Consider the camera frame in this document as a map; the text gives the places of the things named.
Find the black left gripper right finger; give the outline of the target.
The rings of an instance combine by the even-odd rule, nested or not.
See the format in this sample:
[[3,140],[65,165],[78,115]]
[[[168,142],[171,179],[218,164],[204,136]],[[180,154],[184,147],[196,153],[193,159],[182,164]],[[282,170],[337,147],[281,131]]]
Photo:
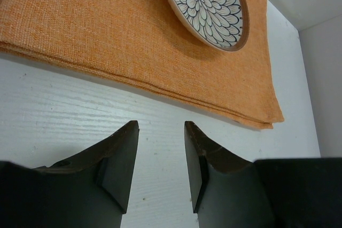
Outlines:
[[200,227],[341,227],[341,158],[245,160],[184,124]]

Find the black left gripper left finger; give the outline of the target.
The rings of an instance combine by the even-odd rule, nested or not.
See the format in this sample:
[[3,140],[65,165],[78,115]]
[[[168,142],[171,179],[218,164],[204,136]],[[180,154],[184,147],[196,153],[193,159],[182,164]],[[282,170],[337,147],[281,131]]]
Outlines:
[[1,227],[120,227],[127,212],[139,126],[50,167],[1,162]]

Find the orange cloth placemat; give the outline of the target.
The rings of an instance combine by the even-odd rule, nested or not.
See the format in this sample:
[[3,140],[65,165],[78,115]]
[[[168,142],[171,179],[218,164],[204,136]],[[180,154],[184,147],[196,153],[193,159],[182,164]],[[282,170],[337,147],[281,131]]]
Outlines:
[[202,43],[168,0],[1,0],[1,50],[151,91],[258,129],[284,117],[271,77],[267,0],[246,0],[236,52]]

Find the patterned ceramic plate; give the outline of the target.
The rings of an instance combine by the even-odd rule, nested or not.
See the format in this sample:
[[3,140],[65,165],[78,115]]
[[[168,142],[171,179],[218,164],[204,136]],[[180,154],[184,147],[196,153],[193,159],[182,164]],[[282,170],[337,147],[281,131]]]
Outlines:
[[250,33],[246,0],[168,0],[187,30],[221,51],[242,49]]

